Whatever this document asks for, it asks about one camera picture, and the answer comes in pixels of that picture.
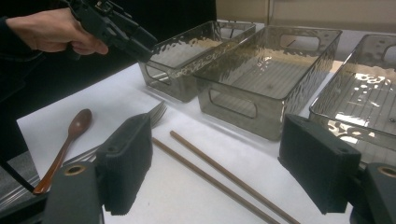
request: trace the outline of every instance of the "white table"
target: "white table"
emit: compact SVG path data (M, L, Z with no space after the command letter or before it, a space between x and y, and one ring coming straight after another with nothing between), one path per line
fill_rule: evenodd
M286 223L194 156L169 132L173 130L185 137L301 223L349 223L350 204L344 214L323 216L319 212L303 188L278 162L278 142L203 114L197 98L183 104L147 87L137 64L21 118L18 123L42 177L64 143L69 122L79 110L89 108L93 124L69 148L67 160L103 143L127 118L148 112L161 100L165 100L168 110L152 135L279 222ZM308 105L301 115L308 116ZM106 224L263 223L244 206L155 146L151 168L129 214L112 217L105 213L105 219Z

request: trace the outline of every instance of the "hand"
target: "hand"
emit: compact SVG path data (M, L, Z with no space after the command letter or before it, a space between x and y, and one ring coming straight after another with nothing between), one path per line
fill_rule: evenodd
M71 43L73 50L81 55L108 53L106 44L86 32L69 8L9 18L6 23L31 49L57 52Z

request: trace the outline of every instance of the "wooden chopstick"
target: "wooden chopstick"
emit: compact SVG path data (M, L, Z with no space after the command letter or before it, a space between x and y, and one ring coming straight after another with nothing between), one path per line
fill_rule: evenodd
M253 198L261 202L262 204L266 205L268 208L270 208L272 211L277 213L280 217L284 218L286 221L292 224L299 224L299 222L291 217L289 214L284 212L282 209L277 207L275 204L271 203L268 199L266 199L264 196L262 196L259 192L257 192L255 189L253 189L251 186L243 182L241 179L233 175L231 172L229 172L227 169L225 169L223 166L218 164L216 161L212 160L210 157L208 157L204 152L202 152L200 149L195 147L193 144L191 144L189 141L184 139L182 136L180 136L178 133L171 131L170 134L176 138L178 142L180 142L182 145L184 145L186 148L191 150L193 153L195 153L198 157L200 157L202 160L206 161L208 164L210 164L213 168L218 170L220 173L225 175L227 178L229 178L231 181L233 181L236 185L238 185L241 189L243 189L245 192L250 194Z
M243 206L245 206L250 212L261 218L262 220L271 223L271 224L278 224L276 220L265 214L262 210L260 210L258 207L254 206L252 203L248 202L241 196L239 196L237 193L233 192L231 189L227 188L223 184L221 184L217 179L212 177L211 175L208 175L205 173L205 171L201 170L194 164L192 164L190 161L187 161L185 158L182 156L178 155L174 150L172 150L170 147L166 146L164 143L160 142L156 138L152 138L152 142L157 145L160 149L165 151L167 154L172 156L174 159L177 161L180 161L187 167L189 167L191 170L193 170L196 174L198 174L200 177L203 179L206 179L209 183L213 184L216 186L218 189L222 190L225 194L236 200L237 202L241 203Z

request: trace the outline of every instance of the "fork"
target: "fork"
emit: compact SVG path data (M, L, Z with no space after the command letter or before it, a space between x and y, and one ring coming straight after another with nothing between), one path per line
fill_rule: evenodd
M156 105L154 108L152 108L148 114L150 116L150 125L151 125L151 129L155 128L158 124L158 121L160 121L160 119L163 117L163 114L166 111L166 105L164 103L164 101L161 101L158 105ZM70 163L73 163L75 161L93 161L95 159L95 152L96 150L99 148L99 146L97 147L93 147L90 150L79 154L78 156L65 161L64 165L68 165Z

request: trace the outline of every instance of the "transparent gray bin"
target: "transparent gray bin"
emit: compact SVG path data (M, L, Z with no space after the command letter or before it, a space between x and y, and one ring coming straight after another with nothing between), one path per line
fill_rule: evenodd
M361 152L396 165L396 36L366 35L310 106L309 118Z
M195 74L201 110L278 141L284 115L299 113L329 74L341 33L265 27ZM314 47L287 46L290 37Z
M208 21L163 41L139 63L146 85L188 102L197 95L192 74L255 32L253 23Z

